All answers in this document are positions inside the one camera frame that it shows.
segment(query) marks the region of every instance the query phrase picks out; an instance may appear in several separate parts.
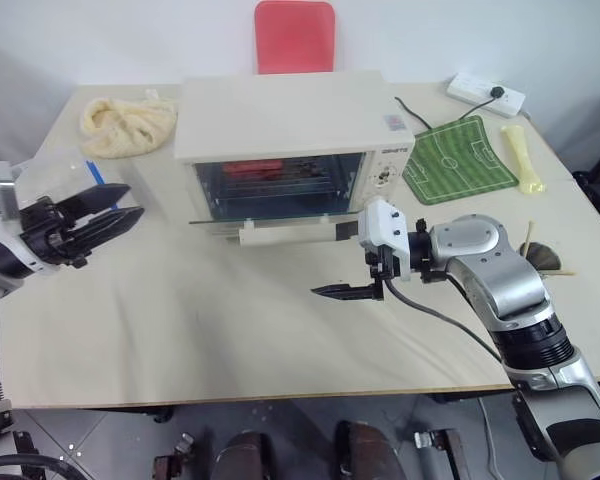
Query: white power strip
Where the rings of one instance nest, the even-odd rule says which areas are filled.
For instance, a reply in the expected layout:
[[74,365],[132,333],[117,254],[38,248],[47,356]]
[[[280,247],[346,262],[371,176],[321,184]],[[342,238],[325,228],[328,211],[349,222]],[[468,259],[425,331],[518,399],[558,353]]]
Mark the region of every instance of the white power strip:
[[490,100],[491,89],[498,86],[504,88],[504,95],[483,108],[505,117],[514,117],[522,108],[526,97],[524,93],[511,90],[504,85],[459,73],[449,84],[447,95],[472,105],[479,105]]

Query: table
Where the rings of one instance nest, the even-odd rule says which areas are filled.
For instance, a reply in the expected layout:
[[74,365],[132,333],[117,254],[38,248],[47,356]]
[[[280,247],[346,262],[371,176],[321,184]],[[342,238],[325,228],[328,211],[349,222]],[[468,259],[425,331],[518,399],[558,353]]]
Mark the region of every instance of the table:
[[[137,99],[146,86],[78,87],[39,154],[80,141],[78,119],[94,97]],[[153,86],[177,99],[175,85]],[[442,86],[395,85],[407,105],[437,125],[468,106]],[[435,206],[401,182],[392,197],[429,225],[478,212],[501,220],[514,246],[527,222],[575,277],[546,284],[572,342],[600,378],[600,218],[528,120],[481,112],[495,152],[516,172],[502,125],[526,127],[547,192],[500,190]],[[415,132],[417,120],[408,118]],[[139,224],[99,247],[81,270],[33,276],[0,304],[0,368],[15,407],[171,404],[359,393],[506,388],[502,368],[471,339],[393,298],[338,302],[310,289],[369,283],[355,240],[241,248],[188,224],[195,211],[170,162],[172,141],[133,159],[102,160],[145,207]],[[399,285],[413,299],[459,319],[490,342],[448,283]]]

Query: yellow cloth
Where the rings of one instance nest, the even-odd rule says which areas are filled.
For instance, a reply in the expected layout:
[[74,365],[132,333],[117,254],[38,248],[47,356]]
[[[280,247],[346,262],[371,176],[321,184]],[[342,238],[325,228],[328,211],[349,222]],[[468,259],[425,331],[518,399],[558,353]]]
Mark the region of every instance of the yellow cloth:
[[147,91],[139,102],[97,98],[84,109],[80,128],[89,140],[82,144],[88,156],[120,158],[151,152],[164,143],[176,123],[172,101]]

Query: chair backrest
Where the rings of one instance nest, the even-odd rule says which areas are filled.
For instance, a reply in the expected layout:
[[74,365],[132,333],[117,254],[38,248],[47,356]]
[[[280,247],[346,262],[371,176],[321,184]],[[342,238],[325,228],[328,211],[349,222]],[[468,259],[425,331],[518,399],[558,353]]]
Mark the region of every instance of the chair backrest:
[[255,29],[258,73],[333,71],[335,14],[328,3],[264,0]]

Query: white sticker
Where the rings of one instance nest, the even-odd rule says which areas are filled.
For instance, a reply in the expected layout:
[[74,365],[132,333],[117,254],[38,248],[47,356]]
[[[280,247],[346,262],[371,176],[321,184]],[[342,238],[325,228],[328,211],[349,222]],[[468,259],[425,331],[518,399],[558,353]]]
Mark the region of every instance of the white sticker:
[[402,121],[402,117],[400,115],[385,115],[384,121],[387,122],[389,126],[389,130],[395,132],[396,130],[406,130],[407,126]]

